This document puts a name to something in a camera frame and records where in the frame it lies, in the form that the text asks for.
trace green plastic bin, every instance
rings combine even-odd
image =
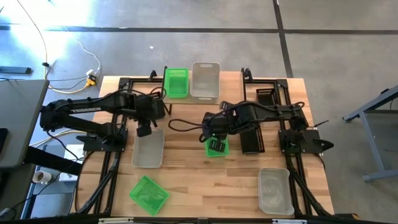
[[[169,98],[185,98],[188,95],[189,69],[168,68],[164,88]]]
[[[224,152],[217,152],[209,148],[209,144],[211,140],[216,140],[216,138],[211,137],[205,141],[205,151],[207,157],[217,157],[217,156],[227,156],[229,155],[229,144],[228,138],[222,140],[221,142],[225,144]]]
[[[169,195],[147,176],[143,176],[130,192],[130,198],[152,216],[159,212]]]

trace gray floor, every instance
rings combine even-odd
[[[271,0],[21,3],[43,26],[277,28]],[[0,23],[29,24],[15,1],[4,5]],[[279,0],[279,5],[286,29],[398,29],[398,1]],[[256,77],[286,77],[278,34],[44,32],[44,36],[53,65],[49,79],[80,77],[97,67],[73,38],[98,56],[103,75],[148,75],[164,65],[190,67],[196,61],[215,61],[222,70],[249,67]],[[2,65],[32,67],[33,74],[23,78],[42,78],[44,49],[32,27],[2,30],[0,37]],[[335,212],[397,222],[398,178],[361,180],[362,174],[376,171],[376,165],[361,123],[345,124],[341,117],[398,84],[398,35],[286,35],[286,39],[294,77],[305,79],[315,122],[330,120],[319,129],[324,139],[335,143],[325,153]],[[53,85],[65,88],[75,83]],[[49,90],[45,103],[97,94],[94,87],[76,95]],[[392,107],[398,108],[398,101]],[[44,137],[37,127],[32,142]],[[62,139],[78,143],[73,136]]]

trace wooden tabletop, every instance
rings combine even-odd
[[[116,91],[121,77],[104,77],[100,96]],[[240,72],[221,72],[220,100],[231,103],[243,101],[243,88]],[[290,98],[293,103],[303,101],[303,111],[309,125],[313,125],[310,104],[304,80],[288,78]],[[135,83],[133,89],[149,93],[161,83]],[[267,84],[247,84],[248,100],[256,100],[256,89],[267,88]],[[129,198],[129,192],[138,180],[147,175],[170,193],[157,217],[217,217],[217,218],[270,218],[258,207],[257,175],[260,168],[286,168],[285,157],[279,149],[278,122],[261,124],[266,152],[245,155],[241,152],[239,135],[228,136],[230,154],[226,157],[209,158],[204,145],[198,141],[200,131],[186,133],[172,131],[167,127],[171,118],[186,119],[201,123],[205,112],[219,112],[218,105],[173,105],[171,116],[158,121],[165,133],[163,165],[159,169],[140,169],[131,164],[136,132],[136,123],[127,122],[129,137],[126,150],[122,153],[118,179],[114,195],[112,216],[148,217],[149,214]],[[106,112],[95,113],[93,121],[110,122],[112,115]],[[95,152],[87,160],[78,186],[78,206],[81,207],[97,187],[103,152]],[[317,200],[330,213],[333,213],[325,171],[319,158],[302,155],[307,185]],[[304,211],[302,193],[298,186],[300,208]],[[108,188],[104,191],[103,206]]]

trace concrete floor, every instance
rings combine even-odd
[[[42,26],[277,28],[272,0],[21,3]],[[15,1],[3,4],[0,23],[29,24]],[[397,1],[279,0],[279,5],[286,29],[398,29]],[[2,65],[32,67],[33,74],[23,78],[42,78],[44,50],[35,29],[18,26],[0,31],[0,36]],[[44,36],[53,65],[49,79],[80,77],[97,67],[73,38],[98,56],[103,75],[149,75],[164,65],[190,67],[196,61],[214,61],[222,70],[249,67],[255,77],[286,77],[278,34],[44,32]],[[398,178],[362,181],[361,175],[375,172],[376,165],[359,120],[346,124],[341,117],[398,84],[398,36],[286,35],[286,39],[294,77],[305,79],[314,121],[330,120],[319,130],[323,139],[335,143],[325,153],[335,212],[397,222]],[[45,103],[97,95],[96,88],[76,95],[49,90]],[[392,107],[398,108],[398,101]],[[83,117],[90,119],[92,114]],[[37,127],[32,142],[44,137]],[[62,140],[78,143],[72,135]]]

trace butcher block table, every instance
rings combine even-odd
[[[118,89],[121,77],[104,77],[99,96],[104,96]],[[302,78],[288,78],[292,103],[305,103],[303,111],[310,126],[313,120]],[[133,89],[149,93],[161,83],[134,83]],[[256,100],[256,89],[272,88],[270,84],[246,84],[247,100]],[[220,73],[220,98],[216,103],[243,101],[241,72]],[[203,143],[199,142],[201,130],[176,132],[167,127],[169,119],[180,118],[194,123],[201,123],[206,112],[219,112],[218,104],[195,105],[176,101],[172,114],[158,120],[158,128],[165,133],[163,164],[158,169],[140,169],[132,166],[132,152],[136,138],[136,122],[129,120],[126,150],[122,153],[118,178],[114,193],[111,215],[113,217],[149,217],[150,215],[129,198],[132,188],[143,175],[150,177],[167,192],[169,199],[156,217],[211,217],[211,218],[273,218],[284,217],[265,214],[259,208],[257,196],[257,175],[263,167],[286,168],[284,155],[281,153],[277,132],[279,122],[261,124],[262,137],[266,152],[243,154],[239,135],[228,136],[229,155],[225,157],[206,157]],[[112,114],[97,112],[94,122],[111,122]],[[176,122],[176,128],[191,128]],[[104,153],[94,152],[85,162],[78,186],[78,207],[81,207],[93,193],[100,179]],[[325,171],[319,158],[312,154],[302,155],[308,188],[326,211],[333,213]],[[305,211],[303,196],[298,186],[297,195],[301,211]],[[103,211],[108,196],[108,187],[102,199]]]

